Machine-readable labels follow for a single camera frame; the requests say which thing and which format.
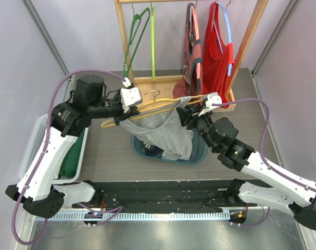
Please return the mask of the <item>pink hanger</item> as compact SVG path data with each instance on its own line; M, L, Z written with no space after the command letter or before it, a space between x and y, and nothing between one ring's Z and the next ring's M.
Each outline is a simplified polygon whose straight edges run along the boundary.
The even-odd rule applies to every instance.
M199 35L199 28L198 28L198 20L197 20L197 13L195 6L191 5L192 11L192 28L195 34L195 41L194 41L194 52L197 56L197 59L201 60L201 52L200 52L200 35Z

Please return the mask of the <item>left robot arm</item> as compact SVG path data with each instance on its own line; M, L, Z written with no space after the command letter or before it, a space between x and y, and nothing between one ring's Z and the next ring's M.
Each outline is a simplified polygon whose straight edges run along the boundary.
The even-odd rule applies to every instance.
M124 87L108 98L104 79L94 74L79 78L70 98L53 107L48 114L43 143L29 170L16 185L5 193L18 204L23 204L31 215L51 218L61 208L86 203L95 208L102 195L92 181L77 184L54 185L54 176L68 151L93 119L114 118L116 122L137 115L136 105L142 102L140 91L129 79Z

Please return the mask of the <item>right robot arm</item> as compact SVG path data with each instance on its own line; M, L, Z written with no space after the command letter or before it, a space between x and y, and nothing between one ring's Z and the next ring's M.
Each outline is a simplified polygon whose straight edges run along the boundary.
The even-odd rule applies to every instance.
M177 113L181 125L197 130L211 152L218 154L222 165L269 185L260 187L234 180L226 193L229 204L262 204L283 211L304 227L316 230L316 182L274 164L238 140L238 130L226 117L212 121L210 112L191 106L177 108Z

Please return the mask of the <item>navy blue tank top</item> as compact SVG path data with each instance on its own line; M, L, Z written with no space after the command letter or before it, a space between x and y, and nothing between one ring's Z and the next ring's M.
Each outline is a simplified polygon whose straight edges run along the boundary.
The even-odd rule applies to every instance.
M196 157L194 155L190 155L188 160L185 159L176 159L174 156L172 157L164 157L164 151L162 149L160 149L157 146L154 145L150 145L147 143L144 143L144 155L147 157L153 157L153 158L160 158L160 159L164 159L164 160L169 160L169 161L181 161L181 162L189 162L189 163L194 163L196 162Z

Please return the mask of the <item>grey tank top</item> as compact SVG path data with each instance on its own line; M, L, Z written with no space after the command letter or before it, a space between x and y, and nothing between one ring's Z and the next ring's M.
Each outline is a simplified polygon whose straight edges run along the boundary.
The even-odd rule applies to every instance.
M181 126L177 107L185 107L191 100L181 97L177 103L169 105L173 109L139 120L121 121L120 125L143 143L154 145L164 151L164 157L188 160L192 152L191 130Z

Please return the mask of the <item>pink tank top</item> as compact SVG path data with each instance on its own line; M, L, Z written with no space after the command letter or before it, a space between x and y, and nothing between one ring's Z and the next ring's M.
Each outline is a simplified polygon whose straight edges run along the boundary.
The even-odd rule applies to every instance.
M183 43L183 75L173 88L173 98L196 96L203 94L203 56L197 59L194 52L195 34L192 28L192 3L187 5L186 24Z

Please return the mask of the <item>yellow hanger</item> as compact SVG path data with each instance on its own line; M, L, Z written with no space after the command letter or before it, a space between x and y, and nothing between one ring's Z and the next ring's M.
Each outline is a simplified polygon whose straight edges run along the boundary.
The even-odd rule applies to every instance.
M191 101L188 102L188 104L190 104L190 105L196 104L196 103L201 103L204 99L204 95L190 96L190 98L191 98ZM146 117L149 117L152 115L160 114L160 113L163 113L166 111L170 111L173 108L172 107L166 108L166 107L169 105L172 105L174 103L177 103L179 100L180 100L180 98L154 99L153 101L150 101L150 102L146 103L145 105L142 105L140 108L138 108L137 111L139 111L140 114L144 113L143 115L139 114L139 115L135 115L133 117L126 118L126 119L134 121L134 120L139 120L139 119L146 118ZM114 127L114 126L116 126L116 122L114 122L113 119L106 120L100 125L101 128L110 128L110 127Z

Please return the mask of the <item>lime green hanger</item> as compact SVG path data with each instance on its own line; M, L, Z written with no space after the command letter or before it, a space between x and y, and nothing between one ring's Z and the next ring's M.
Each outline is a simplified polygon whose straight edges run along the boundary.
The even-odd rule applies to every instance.
M155 4L151 2L151 77L156 80L155 65Z

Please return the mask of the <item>dark green hanger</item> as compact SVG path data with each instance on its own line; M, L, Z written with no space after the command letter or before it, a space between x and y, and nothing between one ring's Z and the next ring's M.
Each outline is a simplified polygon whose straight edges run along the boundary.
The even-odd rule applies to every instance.
M149 20L150 20L150 9L148 7L146 7L140 14L135 14L132 19L132 23L130 27L130 38L127 44L127 50L126 50L124 62L123 62L122 73L123 73L124 78L129 78L130 67L132 66L132 62L134 60L135 54L140 45L140 42L142 40L143 34L145 32L145 29L148 25ZM127 59L130 53L130 48L133 45L136 38L138 39L137 39L137 43L135 45L133 54L130 57L130 61L127 62Z

